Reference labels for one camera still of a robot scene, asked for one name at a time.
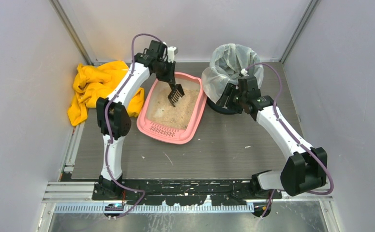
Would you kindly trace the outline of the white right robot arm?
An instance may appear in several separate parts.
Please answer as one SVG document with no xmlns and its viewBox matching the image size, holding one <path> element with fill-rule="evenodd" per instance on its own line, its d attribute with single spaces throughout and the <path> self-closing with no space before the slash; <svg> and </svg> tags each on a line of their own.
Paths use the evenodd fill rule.
<svg viewBox="0 0 375 232">
<path fill-rule="evenodd" d="M 280 148 L 286 163 L 281 171 L 254 174 L 257 190 L 283 190 L 290 196 L 325 186 L 327 153 L 304 140 L 287 122 L 274 99 L 262 96 L 255 77 L 228 83 L 216 103 L 235 113 L 245 112 L 262 126 Z"/>
</svg>

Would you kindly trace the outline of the black litter scoop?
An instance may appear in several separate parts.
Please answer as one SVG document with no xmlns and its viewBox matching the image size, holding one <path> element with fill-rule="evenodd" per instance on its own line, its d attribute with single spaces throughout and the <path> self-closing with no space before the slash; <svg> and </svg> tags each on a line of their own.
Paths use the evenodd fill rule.
<svg viewBox="0 0 375 232">
<path fill-rule="evenodd" d="M 181 84 L 169 84 L 171 92 L 168 95 L 168 100 L 173 107 L 176 107 L 176 103 L 182 98 L 185 93 Z"/>
</svg>

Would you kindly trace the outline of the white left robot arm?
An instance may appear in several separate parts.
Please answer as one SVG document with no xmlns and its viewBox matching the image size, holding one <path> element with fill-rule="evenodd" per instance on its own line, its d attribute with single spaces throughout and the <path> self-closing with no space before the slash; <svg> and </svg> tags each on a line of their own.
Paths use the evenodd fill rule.
<svg viewBox="0 0 375 232">
<path fill-rule="evenodd" d="M 132 121 L 128 114 L 131 99 L 142 83 L 152 74 L 169 84 L 167 97 L 171 106 L 184 96 L 183 88 L 175 81 L 175 55 L 178 49 L 152 40 L 149 47 L 137 53 L 129 70 L 117 87 L 96 102 L 97 124 L 104 141 L 104 166 L 94 184 L 93 200 L 119 200 L 127 189 L 119 185 L 122 179 L 121 156 Z"/>
</svg>

